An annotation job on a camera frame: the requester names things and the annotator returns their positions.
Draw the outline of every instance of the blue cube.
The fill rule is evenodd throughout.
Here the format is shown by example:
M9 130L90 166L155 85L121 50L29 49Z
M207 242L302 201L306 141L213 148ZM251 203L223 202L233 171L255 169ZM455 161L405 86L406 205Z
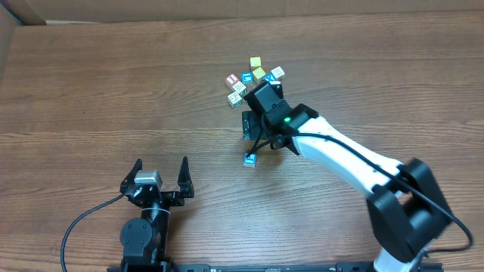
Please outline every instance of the blue cube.
M267 82L277 81L277 79L275 78L275 76L272 73L264 76L264 80L267 81Z
M255 168L257 162L257 155L254 153L247 157L247 154L248 153L244 154L244 166Z
M242 83L245 86L252 86L254 78L251 72L242 73L242 75L240 75L240 78L242 79Z

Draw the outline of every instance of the yellow cube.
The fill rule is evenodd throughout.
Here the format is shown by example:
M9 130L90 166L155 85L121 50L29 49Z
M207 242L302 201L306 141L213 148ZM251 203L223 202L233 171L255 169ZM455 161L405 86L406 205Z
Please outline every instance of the yellow cube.
M260 57L251 57L250 58L250 70L254 71L255 69L261 67L261 60Z
M257 84L264 79L265 72L262 67L255 69L252 73L254 74L254 80L257 82Z

